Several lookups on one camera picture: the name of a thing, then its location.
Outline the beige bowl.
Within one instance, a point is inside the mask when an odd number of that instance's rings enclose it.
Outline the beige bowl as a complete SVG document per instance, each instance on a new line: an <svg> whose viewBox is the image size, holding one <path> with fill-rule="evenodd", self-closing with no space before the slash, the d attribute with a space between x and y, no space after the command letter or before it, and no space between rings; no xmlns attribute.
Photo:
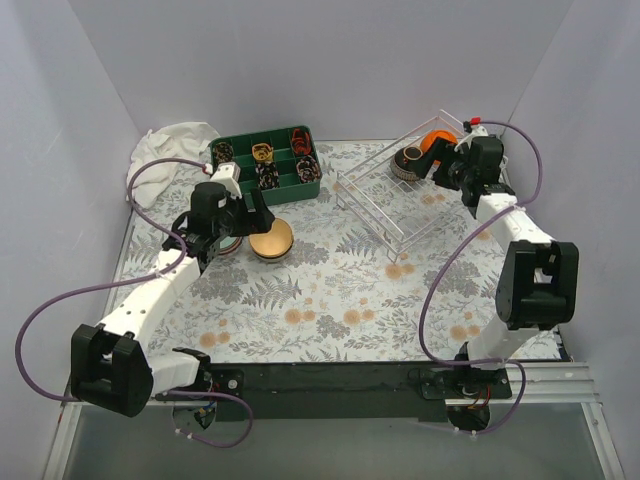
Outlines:
<svg viewBox="0 0 640 480"><path fill-rule="evenodd" d="M263 258L275 259L287 254L294 243L293 230L288 222L276 218L266 233L251 234L249 245L252 251Z"/></svg>

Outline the olive brown bowl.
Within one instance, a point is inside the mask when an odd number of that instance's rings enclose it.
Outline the olive brown bowl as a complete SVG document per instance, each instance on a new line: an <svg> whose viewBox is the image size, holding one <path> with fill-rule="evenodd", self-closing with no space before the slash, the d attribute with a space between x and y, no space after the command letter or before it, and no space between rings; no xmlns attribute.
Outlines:
<svg viewBox="0 0 640 480"><path fill-rule="evenodd" d="M283 261L284 259L286 259L289 254L291 253L291 250L286 250L283 252L276 252L276 253L268 253L268 252L263 252L263 251L259 251L259 250L253 250L253 254L261 261L266 262L266 263L278 263Z"/></svg>

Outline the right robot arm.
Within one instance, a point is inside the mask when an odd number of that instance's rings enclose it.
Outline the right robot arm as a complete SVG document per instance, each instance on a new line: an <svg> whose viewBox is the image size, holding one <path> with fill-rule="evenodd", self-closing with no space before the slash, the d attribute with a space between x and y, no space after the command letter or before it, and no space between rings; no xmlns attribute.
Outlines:
<svg viewBox="0 0 640 480"><path fill-rule="evenodd" d="M443 393L475 397L507 389L504 367L542 331L569 322L575 311L579 251L545 233L501 179L502 142L491 135L460 143L437 137L422 157L408 162L419 177L460 192L462 204L505 252L492 320L455 359L425 380Z"/></svg>

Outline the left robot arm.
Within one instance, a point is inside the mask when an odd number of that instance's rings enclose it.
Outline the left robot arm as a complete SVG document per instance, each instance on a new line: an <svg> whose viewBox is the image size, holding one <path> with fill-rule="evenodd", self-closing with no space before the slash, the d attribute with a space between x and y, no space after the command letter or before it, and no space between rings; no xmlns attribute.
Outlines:
<svg viewBox="0 0 640 480"><path fill-rule="evenodd" d="M262 192L233 196L225 184L197 184L190 208L166 229L154 270L95 326L80 325L71 338L70 390L74 397L134 417L155 395L180 388L193 400L213 386L205 355L175 349L150 357L148 345L177 299L218 256L228 237L270 231L275 220Z"/></svg>

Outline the orange bowl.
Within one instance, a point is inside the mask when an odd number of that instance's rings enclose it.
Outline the orange bowl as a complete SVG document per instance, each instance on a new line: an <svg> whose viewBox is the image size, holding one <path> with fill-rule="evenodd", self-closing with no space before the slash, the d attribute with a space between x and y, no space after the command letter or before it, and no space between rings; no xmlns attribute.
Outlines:
<svg viewBox="0 0 640 480"><path fill-rule="evenodd" d="M453 142L454 144L457 143L457 138L452 132L444 129L432 130L428 134L426 134L425 137L421 140L421 143L420 143L421 151L423 153L428 151L429 148L433 145L433 143L438 139L444 139L448 142Z"/></svg>

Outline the black patterned bowl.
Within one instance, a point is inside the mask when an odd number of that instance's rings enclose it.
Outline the black patterned bowl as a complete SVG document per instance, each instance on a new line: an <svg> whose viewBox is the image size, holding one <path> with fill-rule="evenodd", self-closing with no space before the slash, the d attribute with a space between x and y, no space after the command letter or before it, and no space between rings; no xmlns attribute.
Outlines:
<svg viewBox="0 0 640 480"><path fill-rule="evenodd" d="M423 156L423 151L419 147L408 146L398 150L390 160L391 172L400 180L406 182L416 182L423 180L411 167Z"/></svg>

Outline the black floral rolled sock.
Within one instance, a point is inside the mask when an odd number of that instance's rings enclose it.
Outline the black floral rolled sock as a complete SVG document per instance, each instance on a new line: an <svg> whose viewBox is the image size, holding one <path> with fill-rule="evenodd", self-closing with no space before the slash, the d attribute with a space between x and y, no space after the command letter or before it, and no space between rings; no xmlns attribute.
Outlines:
<svg viewBox="0 0 640 480"><path fill-rule="evenodd" d="M261 190L279 187L279 173L274 162L258 162L255 166L258 186Z"/></svg>

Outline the green plastic organizer tray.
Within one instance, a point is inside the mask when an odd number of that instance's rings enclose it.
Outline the green plastic organizer tray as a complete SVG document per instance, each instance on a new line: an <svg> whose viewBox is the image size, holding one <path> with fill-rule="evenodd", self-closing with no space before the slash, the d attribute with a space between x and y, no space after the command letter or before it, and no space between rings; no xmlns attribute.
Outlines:
<svg viewBox="0 0 640 480"><path fill-rule="evenodd" d="M212 160L212 147L218 142L229 142L233 146L234 161L240 168L239 185L248 206L252 206L251 190L258 188L255 166L257 162L252 156L252 146L257 143L269 143L274 149L274 160L279 173L279 187L271 190L261 190L268 206L274 206L290 202L309 200L317 197L320 191L321 178L312 183L301 184L296 172L296 160L303 156L296 156L291 149L291 135L295 128L301 128L309 132L311 137L311 154L319 163L319 157L314 145L311 130L306 125L283 127L275 130L265 130L253 133L244 133L224 136L213 140L209 144L209 153Z"/></svg>

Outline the dark patterned rolled sock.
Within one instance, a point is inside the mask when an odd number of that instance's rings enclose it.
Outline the dark patterned rolled sock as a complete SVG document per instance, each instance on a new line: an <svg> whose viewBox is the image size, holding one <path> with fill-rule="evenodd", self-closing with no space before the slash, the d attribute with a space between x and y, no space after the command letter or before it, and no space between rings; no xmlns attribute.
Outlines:
<svg viewBox="0 0 640 480"><path fill-rule="evenodd" d="M233 146L229 142L218 142L212 147L212 160L216 164L234 161Z"/></svg>

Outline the yellow rolled sock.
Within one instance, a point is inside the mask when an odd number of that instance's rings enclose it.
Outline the yellow rolled sock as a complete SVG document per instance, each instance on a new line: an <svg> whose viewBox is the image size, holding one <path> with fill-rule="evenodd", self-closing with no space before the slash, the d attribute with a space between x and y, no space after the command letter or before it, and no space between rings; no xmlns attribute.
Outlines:
<svg viewBox="0 0 640 480"><path fill-rule="evenodd" d="M252 146L252 156L257 163L271 163L274 160L274 149L266 142Z"/></svg>

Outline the pink rose rolled sock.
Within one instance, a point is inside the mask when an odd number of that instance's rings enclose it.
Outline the pink rose rolled sock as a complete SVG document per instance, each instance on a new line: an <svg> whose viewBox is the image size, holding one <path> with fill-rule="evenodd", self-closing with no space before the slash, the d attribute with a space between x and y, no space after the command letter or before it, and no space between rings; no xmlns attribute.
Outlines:
<svg viewBox="0 0 640 480"><path fill-rule="evenodd" d="M312 155L305 155L296 160L296 172L301 184L316 182L322 176L319 163Z"/></svg>

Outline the orange black rolled sock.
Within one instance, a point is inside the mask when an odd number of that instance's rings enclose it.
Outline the orange black rolled sock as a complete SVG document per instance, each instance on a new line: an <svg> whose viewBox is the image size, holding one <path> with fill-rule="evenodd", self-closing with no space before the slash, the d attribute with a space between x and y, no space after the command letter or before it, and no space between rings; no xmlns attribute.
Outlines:
<svg viewBox="0 0 640 480"><path fill-rule="evenodd" d="M291 149L296 156L310 155L312 145L309 132L301 128L295 128L291 135Z"/></svg>

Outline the floral table mat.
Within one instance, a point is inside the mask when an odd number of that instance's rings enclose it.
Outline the floral table mat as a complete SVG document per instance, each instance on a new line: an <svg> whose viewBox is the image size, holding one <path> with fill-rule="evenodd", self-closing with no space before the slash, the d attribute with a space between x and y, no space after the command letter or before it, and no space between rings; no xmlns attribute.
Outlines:
<svg viewBox="0 0 640 480"><path fill-rule="evenodd" d="M217 362L452 358L494 315L504 254L467 212L393 262L378 237L338 206L337 175L373 142L318 143L324 173L312 200L277 206L294 245L278 263L248 245L217 258L152 334Z"/></svg>

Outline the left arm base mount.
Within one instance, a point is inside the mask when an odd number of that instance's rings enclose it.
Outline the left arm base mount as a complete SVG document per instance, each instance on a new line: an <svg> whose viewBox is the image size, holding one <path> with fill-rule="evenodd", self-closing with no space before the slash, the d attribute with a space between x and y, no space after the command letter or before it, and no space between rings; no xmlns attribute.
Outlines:
<svg viewBox="0 0 640 480"><path fill-rule="evenodd" d="M239 396L240 383L237 378L220 377L210 372L203 373L194 385L178 387L177 391L189 392L189 395L174 395L163 392L153 397L156 401L174 402L172 418L179 428L205 432L215 423L240 422L247 419L246 410L234 401L212 398L210 395L198 395L198 391L224 393Z"/></svg>

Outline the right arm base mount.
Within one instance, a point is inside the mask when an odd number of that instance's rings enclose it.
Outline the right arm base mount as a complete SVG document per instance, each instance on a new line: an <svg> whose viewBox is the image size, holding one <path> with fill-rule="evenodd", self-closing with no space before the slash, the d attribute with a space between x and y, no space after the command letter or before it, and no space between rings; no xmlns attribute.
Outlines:
<svg viewBox="0 0 640 480"><path fill-rule="evenodd" d="M512 389L504 368L482 370L470 366L413 369L408 374L421 398L444 405L446 422L470 434L486 431L490 401L507 400Z"/></svg>

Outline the aluminium frame rail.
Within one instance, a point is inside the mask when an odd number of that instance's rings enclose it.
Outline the aluminium frame rail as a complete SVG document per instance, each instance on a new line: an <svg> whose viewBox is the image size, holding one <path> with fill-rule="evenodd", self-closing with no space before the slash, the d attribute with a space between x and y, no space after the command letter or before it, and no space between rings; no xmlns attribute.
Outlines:
<svg viewBox="0 0 640 480"><path fill-rule="evenodd" d="M443 366L425 361L214 364L207 357L202 363L203 373L237 378L240 383L238 397L243 399L248 398L252 391L269 394L407 391L419 395L408 374L416 368ZM582 363L528 363L523 367L510 364L504 369L512 389L510 399L521 397L525 401L589 402L599 398L589 369ZM168 393L189 395L189 392L176 389Z"/></svg>

